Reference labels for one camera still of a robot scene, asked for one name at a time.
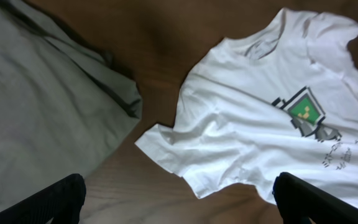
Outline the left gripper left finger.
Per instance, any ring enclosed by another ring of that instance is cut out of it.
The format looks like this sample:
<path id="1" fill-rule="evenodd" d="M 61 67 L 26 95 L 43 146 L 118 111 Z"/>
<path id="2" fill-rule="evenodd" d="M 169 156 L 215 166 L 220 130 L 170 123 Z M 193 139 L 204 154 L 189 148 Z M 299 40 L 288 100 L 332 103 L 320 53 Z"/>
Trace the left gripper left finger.
<path id="1" fill-rule="evenodd" d="M 85 203 L 82 175 L 71 174 L 0 212 L 0 224 L 78 224 Z"/>

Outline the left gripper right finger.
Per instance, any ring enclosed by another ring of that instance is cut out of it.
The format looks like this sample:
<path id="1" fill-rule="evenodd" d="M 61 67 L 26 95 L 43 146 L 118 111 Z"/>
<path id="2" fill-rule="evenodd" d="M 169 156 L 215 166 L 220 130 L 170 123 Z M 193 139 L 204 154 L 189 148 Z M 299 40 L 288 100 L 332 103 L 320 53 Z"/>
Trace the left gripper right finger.
<path id="1" fill-rule="evenodd" d="M 358 208 L 287 172 L 276 177 L 273 196 L 283 224 L 358 224 Z"/>

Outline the white printed t-shirt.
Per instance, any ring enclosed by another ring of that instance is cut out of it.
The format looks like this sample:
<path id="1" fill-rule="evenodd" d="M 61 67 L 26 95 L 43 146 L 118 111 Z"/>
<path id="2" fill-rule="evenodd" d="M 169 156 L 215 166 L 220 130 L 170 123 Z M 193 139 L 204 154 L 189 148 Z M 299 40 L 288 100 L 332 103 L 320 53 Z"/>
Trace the white printed t-shirt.
<path id="1" fill-rule="evenodd" d="M 281 9 L 244 39 L 223 39 L 189 72 L 175 124 L 136 141 L 198 198 L 232 184 L 274 203 L 289 172 L 358 208 L 358 22 Z"/>

